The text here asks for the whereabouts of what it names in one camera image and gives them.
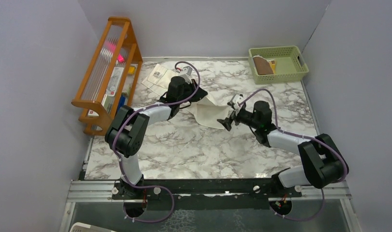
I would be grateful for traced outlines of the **cream white towel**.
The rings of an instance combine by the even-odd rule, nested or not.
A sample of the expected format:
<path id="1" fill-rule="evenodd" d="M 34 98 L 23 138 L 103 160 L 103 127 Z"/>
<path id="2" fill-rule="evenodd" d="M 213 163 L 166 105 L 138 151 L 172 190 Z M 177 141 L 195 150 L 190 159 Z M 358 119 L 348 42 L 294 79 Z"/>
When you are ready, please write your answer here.
<path id="1" fill-rule="evenodd" d="M 169 86 L 173 85 L 173 77 L 177 77 L 178 72 L 165 68 L 157 64 L 151 73 L 142 81 L 142 84 L 159 96 L 168 96 Z M 217 122 L 217 119 L 227 117 L 229 108 L 225 105 L 219 105 L 217 100 L 208 92 L 208 95 L 199 102 L 194 102 L 186 108 L 193 116 L 198 124 L 214 128 L 223 129 L 224 127 Z"/>

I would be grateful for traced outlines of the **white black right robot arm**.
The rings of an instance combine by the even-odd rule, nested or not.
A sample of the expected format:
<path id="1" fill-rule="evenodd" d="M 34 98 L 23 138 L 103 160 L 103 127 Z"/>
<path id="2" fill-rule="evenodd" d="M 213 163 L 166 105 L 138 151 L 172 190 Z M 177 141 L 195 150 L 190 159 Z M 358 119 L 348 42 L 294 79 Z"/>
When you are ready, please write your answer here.
<path id="1" fill-rule="evenodd" d="M 272 121 L 272 110 L 266 101 L 255 102 L 251 112 L 245 109 L 245 104 L 239 106 L 231 101 L 228 105 L 233 109 L 230 116 L 218 119 L 227 131 L 232 129 L 232 125 L 244 124 L 261 145 L 300 156 L 301 166 L 272 175 L 270 190 L 273 195 L 281 197 L 295 186 L 321 189 L 330 183 L 339 182 L 349 173 L 347 163 L 329 135 L 308 137 L 282 132 Z"/>

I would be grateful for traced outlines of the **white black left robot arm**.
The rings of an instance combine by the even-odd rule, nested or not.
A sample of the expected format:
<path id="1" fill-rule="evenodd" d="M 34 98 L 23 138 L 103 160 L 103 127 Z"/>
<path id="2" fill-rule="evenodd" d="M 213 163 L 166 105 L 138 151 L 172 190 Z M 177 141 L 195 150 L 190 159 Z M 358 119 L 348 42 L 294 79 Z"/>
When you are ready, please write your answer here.
<path id="1" fill-rule="evenodd" d="M 170 120 L 179 112 L 182 103 L 199 102 L 207 94 L 194 79 L 186 81 L 181 76 L 174 76 L 167 91 L 153 105 L 137 109 L 123 106 L 119 109 L 105 134 L 105 141 L 118 158 L 121 183 L 125 184 L 124 191 L 130 198 L 141 196 L 144 188 L 137 153 L 147 127 Z"/>

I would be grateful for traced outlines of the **yellow brown bear towel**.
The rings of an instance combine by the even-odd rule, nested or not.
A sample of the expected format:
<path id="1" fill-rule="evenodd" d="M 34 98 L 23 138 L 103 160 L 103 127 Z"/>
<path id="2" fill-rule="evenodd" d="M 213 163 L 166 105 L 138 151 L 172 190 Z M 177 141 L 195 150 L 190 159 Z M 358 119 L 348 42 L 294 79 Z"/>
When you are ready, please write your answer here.
<path id="1" fill-rule="evenodd" d="M 262 56 L 253 56 L 256 72 L 258 75 L 273 75 L 276 73 L 276 61 L 274 59 L 266 59 Z"/>

